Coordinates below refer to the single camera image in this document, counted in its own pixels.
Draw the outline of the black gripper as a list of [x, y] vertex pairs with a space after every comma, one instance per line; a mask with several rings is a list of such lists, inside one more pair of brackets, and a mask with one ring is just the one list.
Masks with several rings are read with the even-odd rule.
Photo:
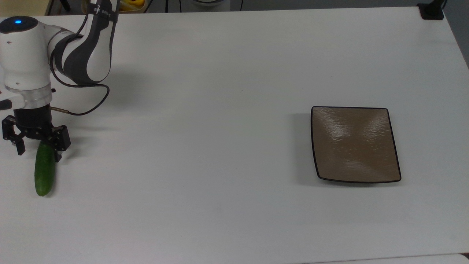
[[[55, 127], [52, 125], [50, 104], [35, 109], [13, 110], [14, 116], [8, 115], [1, 122], [2, 137], [12, 142], [17, 154], [25, 152], [24, 137], [34, 140], [48, 140], [53, 137], [54, 160], [58, 163], [62, 152], [71, 145], [68, 127], [65, 125]], [[16, 134], [14, 127], [21, 131]]]

